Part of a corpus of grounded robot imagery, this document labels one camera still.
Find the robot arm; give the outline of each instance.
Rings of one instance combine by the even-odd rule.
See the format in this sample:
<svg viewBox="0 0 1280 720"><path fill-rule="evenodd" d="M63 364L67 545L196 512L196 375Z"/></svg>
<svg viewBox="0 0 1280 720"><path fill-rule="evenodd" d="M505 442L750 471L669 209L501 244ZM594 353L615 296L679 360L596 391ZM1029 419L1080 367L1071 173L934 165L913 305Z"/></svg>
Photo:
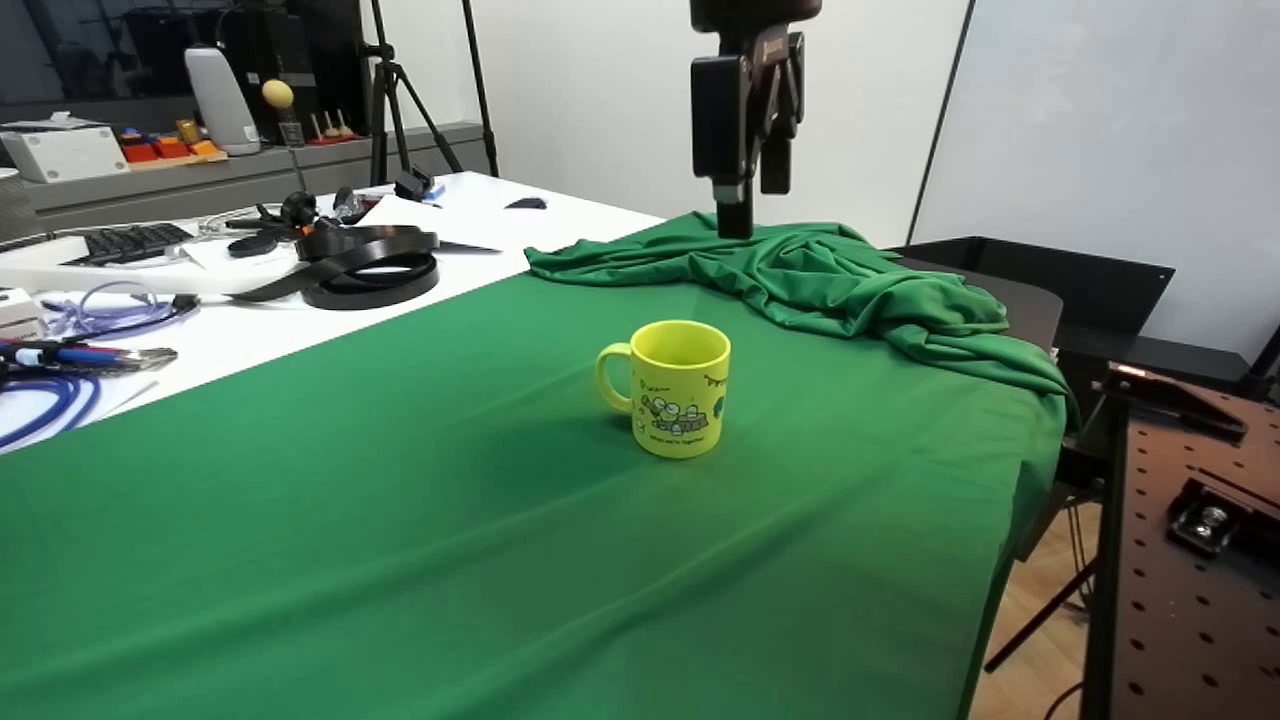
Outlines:
<svg viewBox="0 0 1280 720"><path fill-rule="evenodd" d="M751 182L791 187L805 115L805 37L825 0L694 0L694 27L720 30L720 55L694 62L694 173L714 174L720 236L751 236Z"/></svg>

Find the floor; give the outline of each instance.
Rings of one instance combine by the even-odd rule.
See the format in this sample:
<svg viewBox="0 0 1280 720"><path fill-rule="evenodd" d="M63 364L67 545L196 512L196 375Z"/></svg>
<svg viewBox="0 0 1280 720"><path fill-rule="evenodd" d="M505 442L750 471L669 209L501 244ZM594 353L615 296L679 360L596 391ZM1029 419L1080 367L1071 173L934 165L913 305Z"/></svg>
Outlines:
<svg viewBox="0 0 1280 720"><path fill-rule="evenodd" d="M1040 549L1012 569L1000 617L992 628L988 654L1026 628L1071 574L1078 555L1089 559L1098 549L1098 505L1083 505L1078 512L1080 545L1071 545L1071 518L1059 512L1053 528L1043 533ZM1089 640L1089 617L1080 612L1080 597L1068 601L1059 612L1053 612L1040 630L1012 650L996 670L985 670L969 707L969 720L1036 720L1053 707L1059 691L1083 678L1083 640ZM1071 691L1053 720L1078 720L1080 715L1080 691Z"/></svg>

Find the perforated metal plate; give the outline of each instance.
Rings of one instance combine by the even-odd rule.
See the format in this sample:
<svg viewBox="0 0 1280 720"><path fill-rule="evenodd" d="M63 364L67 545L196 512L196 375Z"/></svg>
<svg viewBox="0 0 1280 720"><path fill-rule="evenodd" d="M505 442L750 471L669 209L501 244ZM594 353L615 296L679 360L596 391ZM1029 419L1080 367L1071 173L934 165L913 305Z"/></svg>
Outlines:
<svg viewBox="0 0 1280 720"><path fill-rule="evenodd" d="M1247 419L1241 446L1136 419L1120 490L1111 715L1280 715L1280 555L1201 559L1167 541L1189 480L1280 517L1280 410L1220 399Z"/></svg>

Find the green cloth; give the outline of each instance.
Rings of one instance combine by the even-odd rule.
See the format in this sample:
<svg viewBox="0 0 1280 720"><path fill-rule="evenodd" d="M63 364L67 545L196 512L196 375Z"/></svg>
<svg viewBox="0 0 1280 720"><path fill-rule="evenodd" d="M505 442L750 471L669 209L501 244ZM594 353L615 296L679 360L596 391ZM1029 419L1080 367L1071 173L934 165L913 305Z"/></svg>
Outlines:
<svg viewBox="0 0 1280 720"><path fill-rule="evenodd" d="M657 316L736 339L705 459L596 399ZM0 456L0 715L966 715L1055 442L707 288L521 275Z"/></svg>
<svg viewBox="0 0 1280 720"><path fill-rule="evenodd" d="M1003 305L952 273L913 273L839 223L771 223L720 241L701 212L637 236L525 253L534 275L561 284L707 284L759 316L825 337L879 337L902 356L1043 397L1068 397L1059 367L1010 337Z"/></svg>

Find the crumpled green cloth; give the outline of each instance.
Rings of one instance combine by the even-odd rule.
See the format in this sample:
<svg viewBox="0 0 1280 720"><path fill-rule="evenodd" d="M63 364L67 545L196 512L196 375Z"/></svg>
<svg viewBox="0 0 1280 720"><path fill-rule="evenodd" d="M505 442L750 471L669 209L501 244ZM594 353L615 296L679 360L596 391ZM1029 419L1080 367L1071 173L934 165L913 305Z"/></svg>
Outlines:
<svg viewBox="0 0 1280 720"><path fill-rule="evenodd" d="M769 223L746 244L687 212L612 244L525 257L534 275L558 284L705 284L781 329L875 337L907 360L1068 399L1059 367L1010 330L992 290L952 273L913 273L839 223Z"/></svg>

